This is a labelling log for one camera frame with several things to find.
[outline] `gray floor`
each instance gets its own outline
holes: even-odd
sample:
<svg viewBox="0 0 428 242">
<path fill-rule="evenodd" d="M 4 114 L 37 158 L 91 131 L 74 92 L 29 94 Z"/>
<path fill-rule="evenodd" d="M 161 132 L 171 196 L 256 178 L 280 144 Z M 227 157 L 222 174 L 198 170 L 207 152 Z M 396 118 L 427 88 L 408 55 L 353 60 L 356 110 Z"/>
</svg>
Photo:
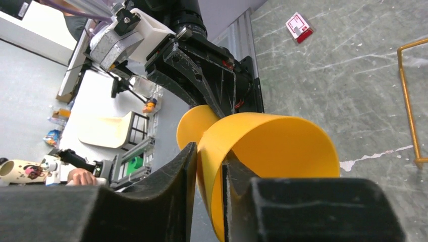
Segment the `gray floor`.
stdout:
<svg viewBox="0 0 428 242">
<path fill-rule="evenodd" d="M 42 161 L 43 137 L 56 126 L 47 117 L 66 67 L 0 41 L 0 157 Z"/>
<path fill-rule="evenodd" d="M 285 27 L 296 11 L 315 28 L 301 45 Z M 428 237 L 428 165 L 420 171 L 412 163 L 396 50 L 427 38 L 427 20 L 426 0 L 269 0 L 252 16 L 266 112 L 300 116 L 326 130 L 342 176 L 377 182 L 410 242 Z M 404 52 L 425 156 L 427 50 Z"/>
</svg>

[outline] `human hand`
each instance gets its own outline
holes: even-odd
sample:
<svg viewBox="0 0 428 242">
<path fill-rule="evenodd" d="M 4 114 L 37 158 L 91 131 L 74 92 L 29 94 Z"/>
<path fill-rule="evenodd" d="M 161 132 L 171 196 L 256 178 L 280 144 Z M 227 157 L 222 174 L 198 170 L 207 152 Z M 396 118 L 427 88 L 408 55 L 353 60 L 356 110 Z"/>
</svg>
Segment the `human hand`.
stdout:
<svg viewBox="0 0 428 242">
<path fill-rule="evenodd" d="M 68 183 L 73 181 L 75 186 L 96 185 L 96 178 L 85 169 L 76 168 L 68 173 Z"/>
</svg>

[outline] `metal rail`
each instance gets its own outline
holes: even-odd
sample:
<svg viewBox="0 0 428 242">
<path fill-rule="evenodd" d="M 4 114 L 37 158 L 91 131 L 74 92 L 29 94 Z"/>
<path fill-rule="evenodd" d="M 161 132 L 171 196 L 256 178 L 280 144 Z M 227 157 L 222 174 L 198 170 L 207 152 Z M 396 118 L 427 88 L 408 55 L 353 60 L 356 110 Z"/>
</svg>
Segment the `metal rail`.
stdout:
<svg viewBox="0 0 428 242">
<path fill-rule="evenodd" d="M 414 163 L 419 169 L 422 169 L 423 164 L 428 162 L 428 158 L 421 157 L 420 155 L 420 148 L 419 148 L 419 142 L 417 138 L 415 123 L 413 120 L 413 113 L 412 113 L 412 107 L 410 104 L 410 97 L 407 90 L 407 81 L 406 76 L 404 75 L 404 67 L 403 67 L 403 55 L 402 51 L 405 49 L 413 48 L 418 45 L 426 44 L 428 43 L 428 39 L 419 40 L 407 45 L 404 45 L 397 50 L 397 56 L 398 56 L 398 70 L 400 72 L 400 78 L 401 78 L 401 85 L 403 86 L 403 95 L 404 95 L 404 102 L 406 104 L 406 111 L 407 111 L 407 118 L 409 119 L 409 127 L 410 127 L 410 134 L 412 135 L 412 142 L 413 142 L 413 149 L 415 152 L 415 160 Z"/>
</svg>

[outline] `yellow curved object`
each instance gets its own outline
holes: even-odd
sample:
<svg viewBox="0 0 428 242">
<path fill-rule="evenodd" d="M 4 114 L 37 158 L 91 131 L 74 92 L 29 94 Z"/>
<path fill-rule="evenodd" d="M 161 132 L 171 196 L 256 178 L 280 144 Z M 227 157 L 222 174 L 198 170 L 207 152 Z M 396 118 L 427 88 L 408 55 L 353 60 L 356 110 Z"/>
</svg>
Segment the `yellow curved object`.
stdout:
<svg viewBox="0 0 428 242">
<path fill-rule="evenodd" d="M 220 168 L 231 150 L 264 178 L 340 176 L 329 136 L 299 117 L 248 112 L 218 120 L 207 105 L 198 106 L 183 116 L 177 128 L 179 147 L 189 142 L 198 143 L 198 187 L 220 241 L 225 241 Z"/>
</svg>

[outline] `gray wall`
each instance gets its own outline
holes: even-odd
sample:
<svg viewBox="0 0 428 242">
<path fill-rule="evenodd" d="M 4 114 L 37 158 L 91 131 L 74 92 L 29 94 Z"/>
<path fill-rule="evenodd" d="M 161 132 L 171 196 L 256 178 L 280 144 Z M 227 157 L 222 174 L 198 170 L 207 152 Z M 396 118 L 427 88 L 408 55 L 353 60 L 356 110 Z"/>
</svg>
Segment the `gray wall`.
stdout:
<svg viewBox="0 0 428 242">
<path fill-rule="evenodd" d="M 41 161 L 66 67 L 0 41 L 0 157 Z"/>
<path fill-rule="evenodd" d="M 199 0 L 208 39 L 217 38 L 247 9 L 257 10 L 266 0 Z"/>
</svg>

